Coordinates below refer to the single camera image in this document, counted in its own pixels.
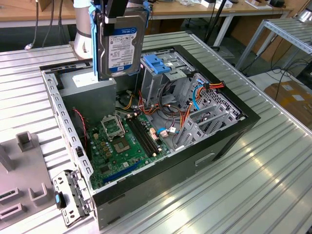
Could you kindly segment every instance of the wooden table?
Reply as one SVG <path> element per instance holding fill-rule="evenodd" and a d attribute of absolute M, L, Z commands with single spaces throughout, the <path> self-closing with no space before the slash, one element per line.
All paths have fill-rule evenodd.
<path fill-rule="evenodd" d="M 58 24 L 59 16 L 59 2 L 55 0 L 54 8 L 54 20 L 53 25 Z M 195 4 L 194 6 L 184 6 L 179 2 L 157 2 L 154 3 L 153 19 L 154 20 L 168 20 L 168 19 L 185 19 L 185 18 L 204 18 L 210 17 L 213 9 L 206 8 L 201 4 Z M 244 0 L 239 0 L 239 3 L 233 4 L 232 8 L 224 8 L 221 17 L 226 17 L 218 37 L 214 43 L 214 46 L 219 46 L 224 38 L 227 29 L 234 16 L 253 16 L 253 15 L 281 15 L 281 18 L 285 18 L 288 13 L 292 11 L 291 8 L 273 8 L 258 10 L 247 3 Z M 48 25 L 51 16 L 51 5 L 48 6 L 43 12 L 39 12 L 39 26 Z M 0 8 L 0 28 L 6 27 L 25 27 L 34 26 L 36 19 L 35 9 L 25 10 L 16 7 L 2 6 Z M 64 0 L 62 8 L 62 23 L 63 24 L 75 24 L 75 10 L 71 0 Z"/>

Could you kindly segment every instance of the ram slot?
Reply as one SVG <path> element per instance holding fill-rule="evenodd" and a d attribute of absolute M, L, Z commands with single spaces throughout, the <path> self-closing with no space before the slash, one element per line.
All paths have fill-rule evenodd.
<path fill-rule="evenodd" d="M 148 146 L 151 148 L 151 150 L 153 151 L 153 153 L 158 154 L 158 149 L 154 144 L 154 141 L 152 140 L 152 138 L 150 137 L 150 135 L 148 135 L 148 133 L 146 132 L 146 130 L 143 128 L 143 126 L 141 125 L 140 121 L 135 118 L 134 119 L 134 124 L 137 127 L 137 129 L 139 130 L 139 132 L 143 132 L 142 137 L 144 139 L 144 142 L 148 143 Z"/>
<path fill-rule="evenodd" d="M 127 123 L 148 157 L 157 154 L 157 147 L 136 118 L 128 119 Z"/>

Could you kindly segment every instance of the black cable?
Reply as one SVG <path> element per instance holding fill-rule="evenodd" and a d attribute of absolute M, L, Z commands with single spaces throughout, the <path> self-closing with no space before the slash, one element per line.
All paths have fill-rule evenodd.
<path fill-rule="evenodd" d="M 159 116 L 159 117 L 161 117 L 162 119 L 164 119 L 164 120 L 169 120 L 169 119 L 171 119 L 171 118 L 174 118 L 174 117 L 169 117 L 169 116 L 167 116 L 165 113 L 163 113 L 166 117 L 168 117 L 168 118 L 164 118 L 164 117 L 162 117 L 160 114 L 159 114 L 159 112 L 158 111 L 160 111 L 161 113 L 163 113 L 161 110 L 157 110 L 156 111 L 156 114 Z"/>
<path fill-rule="evenodd" d="M 174 82 L 175 82 L 175 81 L 173 81 L 173 82 L 171 82 L 171 81 L 166 82 L 165 85 L 164 85 L 164 86 L 162 87 L 162 89 L 160 90 L 159 96 L 158 96 L 158 105 L 159 105 L 159 109 L 160 109 L 160 110 L 163 112 L 163 114 L 164 114 L 165 116 L 167 116 L 167 117 L 171 117 L 171 116 L 177 117 L 177 116 L 180 116 L 180 112 L 179 112 L 179 109 L 178 109 L 178 108 L 176 108 L 176 107 L 174 107 L 174 106 L 171 106 L 172 108 L 177 109 L 178 111 L 177 111 L 177 112 L 174 112 L 174 111 L 167 111 L 167 110 L 164 108 L 163 104 L 162 104 L 162 96 L 163 96 L 163 94 L 164 94 L 164 91 L 166 90 L 165 92 L 167 92 L 167 91 L 170 89 L 171 85 L 174 84 Z"/>
<path fill-rule="evenodd" d="M 206 38 L 206 36 L 207 36 L 208 30 L 209 30 L 209 27 L 210 27 L 210 22 L 211 22 L 212 19 L 213 19 L 214 12 L 215 12 L 215 3 L 214 3 L 214 7 L 213 7 L 213 12 L 211 13 L 210 20 L 209 20 L 209 23 L 208 23 L 208 26 L 207 26 L 207 29 L 206 29 L 206 32 L 205 32 L 205 38 Z"/>
<path fill-rule="evenodd" d="M 224 5 L 225 5 L 225 2 L 226 2 L 226 0 L 222 0 L 222 2 L 221 2 L 221 4 L 220 4 L 220 7 L 219 7 L 219 9 L 218 9 L 218 12 L 217 12 L 217 14 L 216 14 L 216 16 L 215 16 L 215 18 L 214 18 L 214 22 L 213 22 L 213 24 L 212 24 L 212 27 L 210 28 L 210 30 L 208 31 L 207 36 L 205 37 L 205 43 L 206 43 L 206 44 L 208 43 L 208 40 L 209 40 L 209 38 L 211 37 L 211 34 L 213 33 L 214 27 L 216 26 L 216 24 L 217 24 L 217 22 L 218 22 L 218 20 L 219 20 L 219 17 L 220 17 L 220 15 L 221 15 L 221 12 L 222 12 L 222 10 L 223 10 L 223 7 L 224 7 Z"/>
<path fill-rule="evenodd" d="M 28 44 L 25 46 L 25 50 L 30 50 L 31 48 L 33 48 L 35 42 L 36 42 L 36 38 L 37 38 L 37 29 L 38 29 L 38 18 L 39 18 L 39 4 L 36 1 L 36 26 L 35 26 L 35 35 L 34 35 L 34 40 L 32 43 Z"/>
<path fill-rule="evenodd" d="M 296 65 L 295 67 L 292 67 L 292 68 L 291 68 L 291 66 L 294 65 L 294 64 L 296 64 L 296 63 L 298 63 L 298 62 L 297 62 L 297 61 L 294 61 L 293 63 L 291 63 L 291 64 L 287 67 L 287 69 L 284 70 L 284 72 L 283 72 L 283 74 L 282 74 L 282 76 L 281 76 L 281 79 L 279 80 L 278 86 L 277 86 L 277 91 L 276 91 L 276 95 L 275 95 L 275 98 L 274 98 L 275 101 L 276 101 L 276 99 L 277 99 L 278 92 L 279 92 L 279 88 L 280 88 L 280 84 L 281 84 L 281 82 L 282 82 L 282 79 L 283 79 L 285 73 L 286 73 L 286 72 L 289 72 L 291 69 L 293 69 L 293 68 L 295 68 L 295 67 L 297 67 L 297 66 L 305 65 L 305 64 L 299 64 L 299 65 Z"/>
<path fill-rule="evenodd" d="M 279 46 L 281 45 L 281 43 L 282 43 L 282 41 L 283 41 L 284 39 L 282 39 L 280 42 L 279 42 L 279 44 L 277 45 L 277 47 L 276 47 L 276 49 L 275 49 L 275 51 L 274 51 L 274 53 L 273 53 L 273 55 L 272 55 L 272 57 L 271 57 L 271 69 L 272 69 L 272 67 L 273 66 L 275 66 L 278 62 L 279 62 L 279 60 L 281 60 L 281 58 L 285 55 L 283 55 L 283 56 L 281 56 L 280 58 L 279 58 L 279 60 L 277 60 L 276 62 L 275 62 L 275 64 L 273 65 L 273 58 L 274 58 L 274 56 L 275 56 L 275 54 L 276 54 L 276 52 L 277 52 L 277 49 L 279 48 Z"/>
<path fill-rule="evenodd" d="M 42 47 L 44 47 L 45 41 L 47 40 L 49 32 L 51 30 L 52 23 L 53 23 L 53 15 L 54 15 L 54 0 L 52 0 L 52 9 L 51 9 L 51 18 L 50 18 L 49 29 L 48 29 L 47 34 L 45 35 L 44 40 L 43 40 Z"/>
<path fill-rule="evenodd" d="M 62 25 L 62 7 L 63 7 L 63 0 L 60 0 L 59 12 L 58 12 L 58 39 L 61 45 L 67 44 L 63 25 Z"/>
<path fill-rule="evenodd" d="M 271 76 L 268 72 L 265 72 L 265 73 L 266 73 L 269 77 L 271 77 L 272 79 L 275 79 L 276 81 L 279 81 L 278 79 L 276 79 L 276 78 L 274 78 L 273 76 Z M 296 82 L 297 84 L 304 86 L 304 84 L 301 84 L 301 83 L 295 81 L 292 77 L 289 76 L 289 78 L 292 79 L 293 82 Z"/>
<path fill-rule="evenodd" d="M 278 86 L 277 86 L 276 95 L 275 95 L 275 98 L 274 98 L 274 100 L 275 100 L 275 101 L 276 101 L 276 99 L 277 99 L 277 96 L 278 96 L 278 91 L 279 91 L 279 87 L 281 86 L 282 78 L 283 78 L 283 76 L 284 76 L 285 72 L 286 72 L 286 71 L 284 71 L 284 73 L 283 73 L 283 75 L 282 75 L 281 79 L 279 80 L 279 83 L 278 83 Z"/>
<path fill-rule="evenodd" d="M 35 26 L 35 36 L 34 36 L 34 40 L 33 40 L 32 45 L 34 45 L 35 42 L 36 42 L 37 29 L 38 29 L 38 18 L 39 18 L 39 4 L 38 4 L 38 2 L 36 1 L 36 26 Z"/>

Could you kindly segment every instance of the table leg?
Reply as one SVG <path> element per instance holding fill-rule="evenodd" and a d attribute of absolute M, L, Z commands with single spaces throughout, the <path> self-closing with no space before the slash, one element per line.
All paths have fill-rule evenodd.
<path fill-rule="evenodd" d="M 285 12 L 281 15 L 280 19 L 284 19 L 287 17 L 287 15 L 289 14 L 289 12 Z M 260 47 L 260 49 L 257 52 L 257 55 L 259 55 L 260 53 L 263 52 L 263 50 L 265 50 L 265 48 L 267 48 L 268 44 L 270 43 L 270 41 L 273 39 L 275 33 L 274 32 L 270 32 L 270 34 L 268 35 L 268 37 L 266 38 L 266 40 L 264 41 L 264 43 L 262 44 L 262 46 Z"/>
<path fill-rule="evenodd" d="M 286 60 L 286 62 L 284 63 L 284 65 L 282 66 L 282 68 L 284 69 L 286 66 L 288 66 L 288 64 L 292 61 L 292 59 L 298 54 L 298 52 L 300 51 L 300 49 L 299 48 L 296 48 L 296 51 L 294 51 L 293 53 L 292 53 L 292 55 L 290 55 L 288 58 L 287 58 L 287 60 Z"/>
<path fill-rule="evenodd" d="M 227 16 L 222 24 L 221 30 L 214 42 L 214 46 L 220 46 L 226 31 L 228 30 L 234 16 Z"/>
<path fill-rule="evenodd" d="M 252 48 L 254 47 L 255 43 L 258 41 L 260 34 L 262 33 L 265 24 L 265 20 L 263 20 L 260 24 L 260 26 L 258 27 L 257 31 L 255 32 L 254 36 L 252 37 L 252 39 L 250 40 L 249 44 L 247 45 L 245 51 L 243 52 L 242 56 L 239 58 L 239 61 L 237 63 L 237 65 L 235 66 L 235 68 L 237 70 L 239 70 L 242 65 L 244 64 L 245 59 L 247 58 L 248 54 L 250 53 L 250 51 L 252 50 Z"/>

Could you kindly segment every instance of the blue cable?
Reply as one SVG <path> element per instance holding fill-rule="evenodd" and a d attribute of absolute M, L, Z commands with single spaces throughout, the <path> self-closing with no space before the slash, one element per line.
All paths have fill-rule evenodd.
<path fill-rule="evenodd" d="M 201 83 L 201 84 L 204 84 L 204 82 L 201 81 L 200 79 L 197 79 L 196 81 L 198 81 L 198 82 Z"/>
<path fill-rule="evenodd" d="M 195 94 L 196 94 L 196 90 L 197 90 L 198 88 L 200 88 L 200 87 L 204 87 L 204 86 L 203 86 L 203 85 L 196 86 L 196 87 L 194 88 L 194 91 L 193 91 L 193 103 L 194 103 L 194 107 L 196 107 L 196 109 L 198 109 L 198 110 L 199 110 L 199 106 L 197 105 Z"/>
<path fill-rule="evenodd" d="M 170 130 L 168 130 L 168 129 L 160 128 L 160 129 L 157 131 L 157 135 L 159 135 L 159 133 L 162 132 L 162 131 L 164 131 L 164 130 L 170 132 Z"/>
<path fill-rule="evenodd" d="M 165 128 L 160 128 L 158 131 L 157 131 L 157 135 L 159 135 L 160 132 L 166 130 Z"/>

